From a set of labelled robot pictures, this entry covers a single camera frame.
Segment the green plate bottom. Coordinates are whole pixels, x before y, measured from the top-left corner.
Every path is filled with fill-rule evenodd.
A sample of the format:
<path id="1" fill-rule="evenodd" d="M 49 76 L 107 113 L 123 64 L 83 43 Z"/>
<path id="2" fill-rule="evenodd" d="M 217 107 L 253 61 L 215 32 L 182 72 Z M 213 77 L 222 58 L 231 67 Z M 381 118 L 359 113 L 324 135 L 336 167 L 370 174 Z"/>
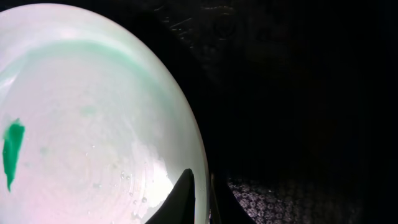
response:
<path id="1" fill-rule="evenodd" d="M 209 221 L 208 164 L 179 85 L 119 24 L 62 4 L 1 13 L 1 141 L 22 126 L 1 174 L 2 223 L 145 223 L 185 169 L 195 223 Z"/>

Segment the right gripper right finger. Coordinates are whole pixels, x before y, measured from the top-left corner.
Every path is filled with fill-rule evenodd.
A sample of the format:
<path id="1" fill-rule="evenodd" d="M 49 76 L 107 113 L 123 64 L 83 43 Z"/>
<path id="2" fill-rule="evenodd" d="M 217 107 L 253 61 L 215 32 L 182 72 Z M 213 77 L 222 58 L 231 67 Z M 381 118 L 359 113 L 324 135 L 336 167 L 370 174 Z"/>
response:
<path id="1" fill-rule="evenodd" d="M 226 181 L 211 174 L 211 219 L 214 224 L 255 224 L 243 210 Z"/>

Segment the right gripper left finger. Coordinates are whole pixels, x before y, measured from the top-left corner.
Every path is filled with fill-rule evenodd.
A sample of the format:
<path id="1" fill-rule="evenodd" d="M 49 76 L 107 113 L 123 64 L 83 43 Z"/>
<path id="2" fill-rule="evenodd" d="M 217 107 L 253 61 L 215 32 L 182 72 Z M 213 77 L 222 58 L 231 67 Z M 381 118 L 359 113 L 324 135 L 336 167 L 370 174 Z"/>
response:
<path id="1" fill-rule="evenodd" d="M 195 179 L 191 169 L 185 169 L 162 206 L 146 224 L 194 224 Z"/>

